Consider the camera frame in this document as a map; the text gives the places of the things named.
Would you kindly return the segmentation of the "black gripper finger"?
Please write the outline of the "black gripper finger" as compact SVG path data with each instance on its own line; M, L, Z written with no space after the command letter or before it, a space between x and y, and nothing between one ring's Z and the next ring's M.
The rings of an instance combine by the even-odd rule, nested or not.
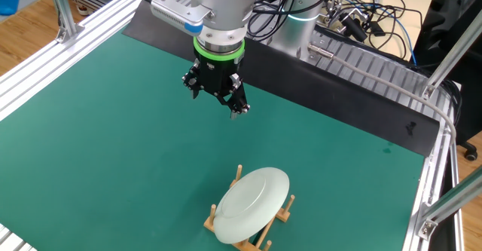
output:
M222 105L230 109L230 119L235 119L237 115L247 113L250 105L247 103L241 77L234 73L229 76L229 79L231 84L223 84L217 98Z
M198 81L200 74L199 66L193 65L182 77L183 85L191 92L192 99L196 99L199 92L203 90L203 85Z

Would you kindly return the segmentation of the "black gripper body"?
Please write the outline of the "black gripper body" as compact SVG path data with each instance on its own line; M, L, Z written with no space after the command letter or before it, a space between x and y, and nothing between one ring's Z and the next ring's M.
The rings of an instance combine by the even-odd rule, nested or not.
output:
M200 70L198 81L203 85L203 90L217 96L223 84L231 84L229 76L234 73L238 74L243 57L244 54L231 59L228 59L228 55L212 59L197 54L196 62Z

